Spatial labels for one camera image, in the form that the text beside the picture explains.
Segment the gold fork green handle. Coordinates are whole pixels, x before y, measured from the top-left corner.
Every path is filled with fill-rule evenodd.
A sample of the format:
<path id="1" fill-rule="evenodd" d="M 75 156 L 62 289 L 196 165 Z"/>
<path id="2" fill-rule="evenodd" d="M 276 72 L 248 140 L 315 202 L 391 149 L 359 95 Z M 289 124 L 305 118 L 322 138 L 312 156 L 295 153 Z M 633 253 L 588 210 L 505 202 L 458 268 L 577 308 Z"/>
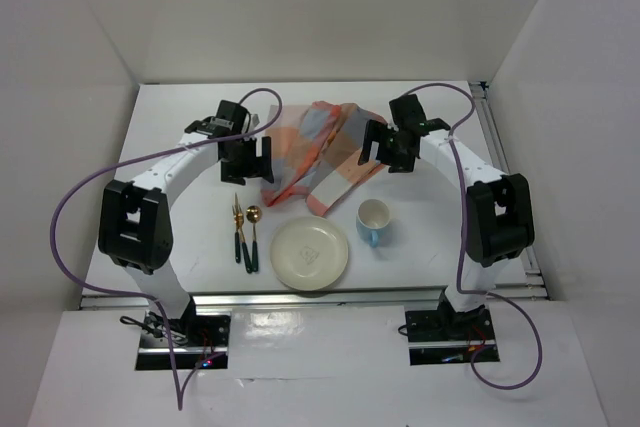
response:
<path id="1" fill-rule="evenodd" d="M 234 232 L 234 249 L 235 249 L 235 261 L 240 263 L 242 261 L 241 242 L 240 242 L 240 227 L 243 219 L 243 213 L 239 205 L 238 196 L 234 195 L 234 202 L 232 205 L 232 212 L 234 216 L 235 232 Z"/>

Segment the gold spoon green handle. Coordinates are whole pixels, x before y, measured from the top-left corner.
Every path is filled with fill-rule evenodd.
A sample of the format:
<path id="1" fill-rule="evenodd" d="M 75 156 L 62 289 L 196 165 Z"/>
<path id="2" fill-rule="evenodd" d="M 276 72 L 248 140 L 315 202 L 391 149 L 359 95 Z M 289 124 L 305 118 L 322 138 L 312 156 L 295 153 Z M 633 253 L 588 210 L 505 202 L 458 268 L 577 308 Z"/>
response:
<path id="1" fill-rule="evenodd" d="M 252 228 L 252 251 L 251 251 L 251 262 L 252 262 L 252 272 L 259 272 L 259 246 L 257 239 L 257 224 L 262 218 L 262 211 L 259 206 L 251 205 L 246 210 L 246 220 L 251 224 Z"/>

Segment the orange blue checkered cloth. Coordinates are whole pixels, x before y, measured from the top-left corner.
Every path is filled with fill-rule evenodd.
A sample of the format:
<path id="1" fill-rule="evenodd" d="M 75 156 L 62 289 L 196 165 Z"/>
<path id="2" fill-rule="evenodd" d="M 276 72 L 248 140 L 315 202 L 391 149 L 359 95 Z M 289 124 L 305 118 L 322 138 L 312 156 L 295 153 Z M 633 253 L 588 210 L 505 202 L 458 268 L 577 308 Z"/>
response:
<path id="1" fill-rule="evenodd" d="M 383 165 L 375 160 L 358 163 L 370 120 L 386 122 L 355 103 L 284 106 L 279 119 L 266 130 L 274 181 L 261 184 L 265 206 L 302 197 L 312 214 L 323 217 L 380 172 Z"/>

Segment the light blue mug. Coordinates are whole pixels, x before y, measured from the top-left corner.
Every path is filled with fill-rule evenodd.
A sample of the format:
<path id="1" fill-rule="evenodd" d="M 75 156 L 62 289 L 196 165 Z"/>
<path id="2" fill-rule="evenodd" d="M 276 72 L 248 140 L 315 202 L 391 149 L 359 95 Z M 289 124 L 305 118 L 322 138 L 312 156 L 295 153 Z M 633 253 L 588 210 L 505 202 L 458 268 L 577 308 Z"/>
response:
<path id="1" fill-rule="evenodd" d="M 357 210 L 356 228 L 360 238 L 370 247 L 376 248 L 389 226 L 389 207 L 378 199 L 368 199 Z"/>

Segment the cream round plate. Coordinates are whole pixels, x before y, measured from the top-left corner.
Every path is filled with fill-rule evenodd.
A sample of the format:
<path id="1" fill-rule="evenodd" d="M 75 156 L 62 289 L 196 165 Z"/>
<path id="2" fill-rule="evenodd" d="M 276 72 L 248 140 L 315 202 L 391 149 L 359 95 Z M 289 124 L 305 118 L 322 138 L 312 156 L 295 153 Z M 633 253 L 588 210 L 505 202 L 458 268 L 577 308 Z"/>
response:
<path id="1" fill-rule="evenodd" d="M 345 272 L 349 244 L 344 232 L 318 216 L 289 219 L 274 232 L 269 260 L 276 278 L 301 292 L 330 288 Z"/>

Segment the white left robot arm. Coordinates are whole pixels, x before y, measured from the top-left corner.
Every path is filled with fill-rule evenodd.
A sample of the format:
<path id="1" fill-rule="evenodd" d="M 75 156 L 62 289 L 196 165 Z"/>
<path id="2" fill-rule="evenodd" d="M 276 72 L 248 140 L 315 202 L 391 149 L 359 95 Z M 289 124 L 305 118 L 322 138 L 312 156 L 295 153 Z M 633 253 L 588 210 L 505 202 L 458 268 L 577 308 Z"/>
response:
<path id="1" fill-rule="evenodd" d="M 191 122 L 176 151 L 134 179 L 112 180 L 103 191 L 98 248 L 122 267 L 141 293 L 153 298 L 156 315 L 166 313 L 163 336 L 176 346 L 196 337 L 196 305 L 171 265 L 174 236 L 171 207 L 203 172 L 219 165 L 221 181 L 274 181 L 272 142 L 249 132 L 257 117 L 239 103 L 223 100 L 215 115 Z"/>

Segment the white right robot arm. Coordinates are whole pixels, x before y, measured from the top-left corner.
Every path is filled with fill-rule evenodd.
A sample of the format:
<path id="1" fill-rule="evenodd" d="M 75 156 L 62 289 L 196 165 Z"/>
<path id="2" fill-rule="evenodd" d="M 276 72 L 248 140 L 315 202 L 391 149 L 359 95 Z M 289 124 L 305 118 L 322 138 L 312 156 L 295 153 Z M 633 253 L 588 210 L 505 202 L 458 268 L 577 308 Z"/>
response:
<path id="1" fill-rule="evenodd" d="M 390 173 L 411 173 L 418 159 L 440 172 L 461 195 L 461 247 L 455 279 L 442 294 L 436 326 L 448 339 L 471 326 L 470 313 L 485 303 L 506 263 L 535 238 L 529 183 L 471 151 L 455 135 L 459 126 L 429 119 L 415 94 L 389 102 L 392 124 L 370 120 L 358 163 L 375 161 Z"/>

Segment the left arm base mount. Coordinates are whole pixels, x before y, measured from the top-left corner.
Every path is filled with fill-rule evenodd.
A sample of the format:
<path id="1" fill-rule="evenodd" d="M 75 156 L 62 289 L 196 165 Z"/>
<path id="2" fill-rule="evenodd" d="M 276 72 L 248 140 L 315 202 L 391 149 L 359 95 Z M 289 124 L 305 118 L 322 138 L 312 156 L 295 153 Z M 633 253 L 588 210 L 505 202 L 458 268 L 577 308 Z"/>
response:
<path id="1" fill-rule="evenodd" d="M 203 370 L 226 370 L 228 368 L 228 343 L 231 327 L 230 315 L 213 315 L 201 318 L 194 334 L 166 331 L 162 319 L 147 312 L 142 321 L 130 316 L 121 316 L 119 322 L 137 327 L 140 333 L 136 371 L 166 371 L 171 369 L 168 338 L 173 339 L 176 367 L 190 370 L 196 363 Z"/>

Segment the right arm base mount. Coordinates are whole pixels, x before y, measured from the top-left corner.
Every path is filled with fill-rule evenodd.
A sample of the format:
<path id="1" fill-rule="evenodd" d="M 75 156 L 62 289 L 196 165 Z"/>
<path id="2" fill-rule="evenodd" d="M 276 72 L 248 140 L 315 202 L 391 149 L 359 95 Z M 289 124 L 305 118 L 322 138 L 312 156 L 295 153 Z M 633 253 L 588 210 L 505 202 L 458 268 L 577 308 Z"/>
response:
<path id="1" fill-rule="evenodd" d="M 473 320 L 446 326 L 437 310 L 405 312 L 397 332 L 408 342 L 412 366 L 498 362 L 500 355 L 492 317 L 483 309 Z"/>

